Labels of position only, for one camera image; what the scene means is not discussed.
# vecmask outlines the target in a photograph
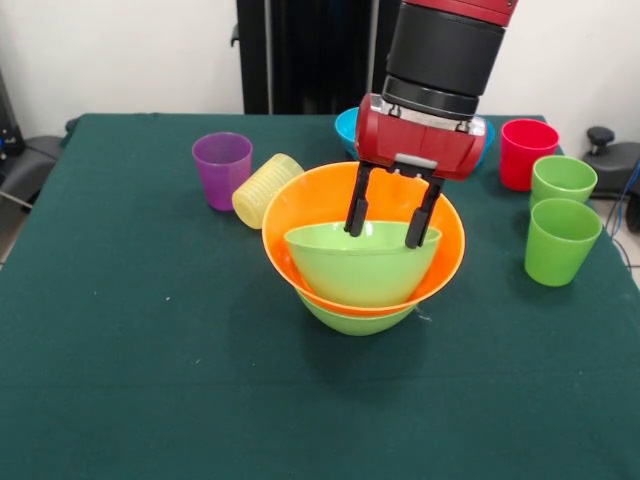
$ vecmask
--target yellow cup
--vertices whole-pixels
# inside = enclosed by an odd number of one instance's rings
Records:
[[[302,173],[302,167],[288,155],[277,153],[271,157],[231,197],[240,220],[251,228],[262,228],[262,219],[271,199]]]

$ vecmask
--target bowl rim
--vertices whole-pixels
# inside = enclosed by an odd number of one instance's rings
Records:
[[[386,225],[398,225],[398,226],[406,226],[409,227],[409,222],[398,222],[398,221],[386,221],[386,220],[366,220],[365,224],[386,224]],[[292,228],[287,233],[284,234],[284,239],[289,246],[294,245],[296,248],[300,250],[304,250],[307,252],[316,252],[322,253],[323,255],[330,256],[340,256],[340,257],[360,257],[363,254],[368,255],[397,255],[401,253],[410,253],[407,250],[410,250],[406,247],[406,245],[397,245],[393,247],[373,247],[373,248],[358,248],[353,250],[340,250],[337,248],[326,248],[320,247],[310,244],[305,244],[302,242],[296,242],[291,240],[289,234],[299,232],[300,230],[306,230],[309,228],[318,228],[318,227],[326,227],[329,225],[340,225],[344,224],[344,222],[324,222],[324,223],[314,223],[311,225],[303,225],[301,227]],[[430,233],[435,232],[434,238],[428,238]],[[425,237],[425,243],[438,243],[442,238],[442,232],[435,227],[429,227],[427,230],[427,234]]]
[[[333,122],[333,128],[335,128],[336,133],[340,136],[340,138],[350,142],[350,143],[355,143],[356,141],[356,129],[354,127],[353,129],[353,137],[349,137],[345,134],[343,134],[340,129],[338,128],[338,122],[341,121],[342,118],[344,118],[348,113],[351,113],[353,110],[360,110],[360,107],[351,107],[346,109],[344,112],[340,113],[337,117],[335,122]]]
[[[383,315],[376,315],[376,316],[373,316],[373,317],[356,317],[356,316],[352,316],[352,315],[345,315],[344,313],[340,313],[340,312],[333,312],[331,310],[327,310],[323,306],[318,305],[317,303],[315,303],[311,299],[307,298],[299,290],[296,290],[296,293],[298,294],[298,296],[302,300],[302,303],[304,303],[307,308],[309,308],[309,307],[306,304],[309,303],[309,304],[311,304],[311,306],[313,308],[317,308],[322,313],[326,313],[328,315],[333,315],[336,318],[340,318],[341,320],[348,320],[350,322],[351,321],[352,322],[367,322],[367,321],[374,321],[374,320],[386,320],[389,317],[394,317],[396,315],[402,315],[403,313],[407,313],[408,310],[413,311],[418,306],[418,304],[416,303],[414,305],[410,305],[407,308],[403,308],[402,310],[398,310],[397,312],[385,313]]]
[[[264,218],[263,218],[263,222],[262,222],[262,246],[263,246],[263,248],[264,248],[264,250],[265,250],[265,252],[267,254],[267,257],[269,258],[269,261],[271,262],[271,265],[273,266],[273,268],[275,268],[275,270],[278,272],[278,274],[282,278],[284,278],[284,280],[289,285],[291,285],[294,289],[296,289],[299,292],[301,292],[306,298],[311,300],[316,305],[318,304],[318,302],[321,302],[323,305],[330,306],[332,309],[333,308],[338,309],[338,311],[336,313],[349,311],[349,312],[352,312],[352,314],[354,314],[354,315],[360,315],[360,316],[385,315],[386,313],[392,313],[392,312],[397,312],[397,311],[400,311],[400,310],[405,310],[406,308],[408,308],[408,307],[410,307],[412,305],[417,305],[418,303],[426,300],[427,298],[432,297],[436,293],[440,292],[445,286],[447,286],[449,284],[449,282],[451,281],[451,279],[454,277],[454,275],[460,269],[460,265],[462,264],[462,260],[464,258],[464,254],[466,252],[466,246],[467,246],[466,232],[464,230],[464,224],[462,223],[462,219],[460,218],[460,214],[458,213],[456,208],[453,206],[451,201],[447,198],[447,196],[444,193],[442,193],[440,195],[440,198],[438,199],[438,201],[443,201],[443,202],[447,203],[453,209],[453,211],[455,212],[455,216],[454,216],[455,217],[455,222],[458,225],[458,228],[459,228],[459,230],[461,232],[462,248],[460,249],[460,253],[458,254],[458,258],[456,259],[456,263],[455,263],[454,268],[451,269],[451,272],[449,272],[449,275],[447,275],[447,277],[444,278],[432,291],[430,291],[429,293],[427,293],[425,295],[422,295],[421,297],[408,300],[408,301],[406,301],[404,303],[401,303],[401,304],[389,305],[389,306],[386,306],[386,307],[357,307],[357,306],[354,306],[354,305],[345,305],[345,304],[342,304],[342,303],[332,302],[330,300],[327,300],[326,298],[322,298],[322,297],[316,295],[315,293],[311,292],[310,290],[308,290],[306,286],[297,285],[296,283],[294,283],[289,278],[289,276],[286,275],[280,269],[280,267],[276,263],[275,259],[271,255],[271,251],[269,250],[269,248],[267,248],[267,233],[266,233],[267,229],[265,228],[265,224],[266,224],[267,219],[269,218],[269,215],[271,213],[271,209],[272,209],[273,205],[275,204],[275,202],[280,197],[280,194],[283,191],[285,191],[287,188],[289,188],[289,186],[291,184],[293,184],[294,182],[302,181],[302,179],[304,179],[307,175],[310,175],[311,172],[314,172],[316,170],[320,170],[320,169],[329,170],[329,169],[334,169],[334,168],[344,168],[345,165],[353,166],[353,167],[357,168],[357,164],[358,163],[359,162],[357,162],[357,161],[329,163],[327,165],[322,165],[322,166],[307,170],[302,175],[299,175],[296,178],[293,178],[293,179],[289,180],[289,182],[287,182],[287,184],[284,185],[280,189],[278,194],[273,196],[273,198],[269,202],[269,205],[267,206],[267,209],[265,210],[265,214],[264,214]],[[422,178],[416,178],[415,180],[419,181],[419,182],[423,182],[426,185],[429,184],[429,182],[427,182],[426,180],[424,180]]]

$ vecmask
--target green cup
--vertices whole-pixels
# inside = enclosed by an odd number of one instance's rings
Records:
[[[597,183],[598,174],[582,160],[563,155],[542,157],[533,166],[530,206],[549,198],[585,203]]]
[[[602,232],[600,218],[583,203],[564,198],[531,210],[524,268],[536,282],[562,287],[575,278]]]

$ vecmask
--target plastic bowl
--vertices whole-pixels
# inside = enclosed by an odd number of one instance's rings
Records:
[[[356,123],[358,122],[358,107],[345,110],[336,118],[336,132],[342,140],[342,145],[351,158],[358,158],[356,151]]]
[[[291,180],[271,200],[262,224],[264,248],[278,273],[314,304],[350,316],[383,316],[414,306],[440,291],[460,267],[465,249],[464,228],[458,213],[441,195],[430,226],[442,232],[433,263],[407,301],[388,307],[357,307],[318,296],[303,280],[291,257],[285,235],[294,228],[344,222],[356,181],[357,162],[342,162],[309,170]],[[367,191],[370,221],[410,222],[420,206],[427,182],[389,174],[376,168]]]
[[[421,248],[404,244],[409,224],[366,222],[352,237],[344,222],[300,227],[285,235],[296,267],[316,295],[357,307],[402,303],[429,269],[439,230],[430,228]]]
[[[302,294],[300,294],[300,298],[302,299],[302,303],[304,303],[313,316],[324,323],[327,327],[333,328],[345,335],[352,335],[355,337],[374,335],[388,330],[407,318],[416,308],[416,306],[413,305],[405,310],[400,310],[399,312],[379,317],[350,317],[348,315],[340,315],[339,313],[334,313],[319,307]]]
[[[487,152],[489,151],[489,149],[491,148],[491,145],[493,145],[493,142],[496,139],[495,127],[486,118],[484,120],[487,123],[487,140],[485,141],[484,149],[482,150],[482,156],[480,157],[480,160],[478,160],[478,163],[476,163],[474,170],[477,170],[478,168],[480,168],[480,166],[484,163],[484,159],[487,156]]]

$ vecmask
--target light green bowl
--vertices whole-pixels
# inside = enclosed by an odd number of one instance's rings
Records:
[[[305,298],[300,292],[298,292],[298,295],[300,295],[302,303],[305,304],[309,311],[327,327],[354,337],[374,335],[388,330],[407,318],[416,308],[416,305],[413,305],[400,312],[382,317],[349,317],[319,307]]]
[[[404,303],[426,275],[442,233],[429,228],[420,248],[404,244],[408,223],[365,222],[352,237],[344,223],[290,230],[293,261],[313,292],[332,302],[376,308]]]

